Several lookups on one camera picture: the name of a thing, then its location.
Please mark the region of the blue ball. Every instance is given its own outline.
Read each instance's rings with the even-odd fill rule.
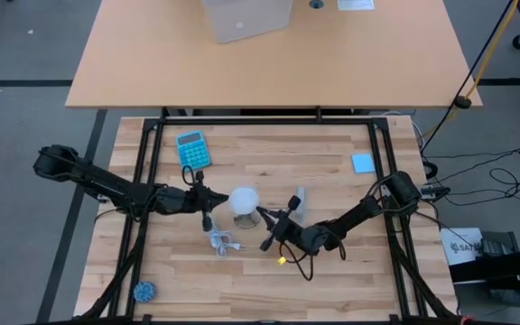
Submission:
[[[140,282],[134,288],[134,299],[137,302],[149,302],[155,296],[155,285],[149,282]]]

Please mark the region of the calculator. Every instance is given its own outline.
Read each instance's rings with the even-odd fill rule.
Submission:
[[[182,169],[184,166],[190,166],[197,170],[211,164],[206,140],[201,131],[176,136],[176,148]]]

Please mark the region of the sticky note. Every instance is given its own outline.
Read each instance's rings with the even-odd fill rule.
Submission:
[[[375,162],[372,160],[370,153],[353,154],[352,165],[354,165],[355,173],[375,171]]]

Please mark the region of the wooden desk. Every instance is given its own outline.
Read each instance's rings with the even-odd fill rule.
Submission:
[[[280,31],[217,44],[200,0],[104,0],[67,106],[447,107],[469,71],[442,0],[308,2]]]
[[[424,183],[410,118],[389,119],[399,170]],[[109,167],[129,180],[142,124],[142,118],[122,119]],[[296,187],[304,186],[306,224],[339,217],[375,181],[374,174],[355,174],[350,160],[353,153],[371,152],[365,125],[168,125],[156,182],[185,187],[174,138],[195,129],[204,132],[213,162],[204,171],[206,185],[224,193],[254,185],[262,206],[275,209],[285,207]],[[112,208],[102,205],[100,211]],[[433,213],[429,206],[422,206],[421,212]],[[339,259],[338,251],[320,252],[308,283],[295,265],[276,263],[278,245],[260,251],[267,236],[264,225],[237,228],[227,204],[212,217],[219,229],[233,231],[242,251],[229,250],[227,259],[218,259],[201,230],[201,215],[152,214],[141,281],[155,283],[158,293],[152,302],[136,305],[136,318],[150,313],[157,320],[387,320],[389,313],[398,313],[382,218],[370,219],[348,234],[346,261]],[[97,222],[75,314],[87,310],[111,280],[123,225],[117,213]],[[423,278],[454,311],[456,298],[439,229],[430,220],[412,217],[411,230]],[[120,311],[128,286],[123,286]],[[408,277],[407,292],[416,313]]]

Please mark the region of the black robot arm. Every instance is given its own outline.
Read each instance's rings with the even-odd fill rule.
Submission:
[[[387,198],[394,203],[394,209],[383,209],[379,203],[380,199],[376,198],[376,194],[383,188],[388,190],[386,194],[390,195],[387,195]],[[260,249],[268,250],[272,242],[276,240],[280,243],[290,242],[307,255],[317,255],[322,246],[330,251],[340,245],[341,240],[346,238],[352,228],[369,218],[381,213],[412,214],[418,209],[420,198],[421,194],[414,186],[411,177],[406,172],[395,172],[373,184],[356,207],[339,218],[321,221],[304,228],[288,218],[291,212],[300,205],[300,199],[292,196],[287,211],[257,208],[270,231],[270,236],[260,246]]]
[[[194,176],[191,168],[184,168],[182,172],[190,172],[192,178],[191,182],[186,181],[189,190],[167,184],[132,183],[80,158],[75,149],[56,144],[40,150],[33,169],[39,176],[52,181],[74,181],[96,200],[99,195],[106,196],[120,211],[129,213],[136,220],[153,211],[163,215],[202,211],[205,231],[211,229],[208,214],[228,200],[228,195],[204,186],[202,171]]]

